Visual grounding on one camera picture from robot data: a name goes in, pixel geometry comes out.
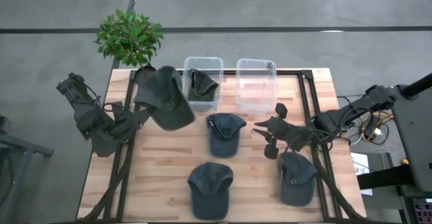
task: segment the gray floor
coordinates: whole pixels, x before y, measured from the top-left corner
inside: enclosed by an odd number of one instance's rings
[[[0,28],[96,28],[128,1],[0,0]],[[137,0],[135,8],[166,27],[424,26],[432,24],[431,5],[432,0]],[[0,34],[0,115],[11,119],[14,136],[55,148],[52,159],[33,159],[15,223],[75,217],[90,145],[55,86],[76,72],[104,96],[112,60],[97,53],[94,39],[92,34]],[[432,32],[166,34],[154,65],[182,67],[189,56],[218,56],[225,67],[235,67],[240,58],[270,59],[278,67],[330,67],[336,92],[344,95],[432,72],[431,47]],[[404,152],[394,127],[388,142],[397,150],[398,164]],[[352,147],[374,149],[367,143]],[[372,209],[368,215],[391,221],[394,213]]]

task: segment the wooden table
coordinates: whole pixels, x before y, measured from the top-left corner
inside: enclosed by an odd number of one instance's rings
[[[124,101],[129,75],[129,69],[113,70],[106,102]],[[321,110],[338,109],[330,70],[313,69],[313,75]],[[223,101],[217,110],[236,113],[235,76],[225,76],[223,81]],[[304,125],[297,77],[278,76],[277,86],[277,101],[284,103],[289,110],[286,120],[296,125]],[[312,109],[310,96],[308,91],[309,108]],[[229,165],[234,172],[226,221],[322,221],[317,191],[311,204],[304,208],[286,206],[278,199],[277,161],[265,158],[263,149],[266,142],[252,130],[254,122],[264,121],[274,114],[268,112],[261,116],[239,115],[247,122],[247,126],[241,130],[237,155],[230,159],[217,159],[209,154],[208,130],[205,124],[205,117],[209,113],[196,113],[194,123],[174,132],[166,132],[152,119],[148,120],[137,132],[135,139],[124,221],[199,221],[194,218],[190,209],[187,179],[197,165],[207,161]],[[278,147],[283,149],[286,143],[279,141]],[[309,147],[303,148],[301,154],[312,161]],[[356,211],[365,216],[347,142],[335,140],[330,155],[338,188]],[[107,189],[112,164],[113,155],[107,158],[92,155],[78,217],[89,213]],[[325,190],[330,213],[333,213],[327,186]],[[116,195],[114,210],[117,209],[118,193]]]

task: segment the potted plant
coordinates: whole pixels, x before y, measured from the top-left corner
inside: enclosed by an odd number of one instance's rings
[[[149,21],[149,17],[137,16],[135,11],[108,15],[101,24],[95,43],[100,45],[98,52],[120,60],[125,65],[140,65],[135,73],[137,83],[143,82],[155,71],[151,66],[151,58],[157,56],[156,45],[161,48],[163,35],[158,31],[162,26]]]

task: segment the clear plastic container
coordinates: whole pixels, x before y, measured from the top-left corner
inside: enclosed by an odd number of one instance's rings
[[[237,61],[236,102],[240,113],[264,115],[276,106],[276,65],[269,60]]]
[[[183,93],[188,99],[190,83],[192,81],[191,69],[198,69],[218,83],[213,101],[189,101],[190,106],[196,111],[215,111],[222,101],[223,60],[218,57],[189,57],[184,61]]]

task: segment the baseball cap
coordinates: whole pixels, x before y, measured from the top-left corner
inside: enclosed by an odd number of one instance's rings
[[[201,220],[222,220],[228,214],[228,188],[234,174],[227,165],[207,162],[196,167],[189,176],[192,212]]]
[[[277,169],[281,201],[297,207],[310,204],[315,192],[315,166],[297,152],[284,152],[279,155]]]
[[[178,130],[195,120],[182,93],[182,79],[171,66],[163,66],[139,85],[135,103],[150,109],[150,115],[164,130]]]
[[[237,153],[240,129],[246,122],[232,113],[215,113],[206,118],[210,152],[215,157],[228,158]]]
[[[213,101],[218,83],[212,80],[206,73],[197,69],[190,70],[189,101]]]

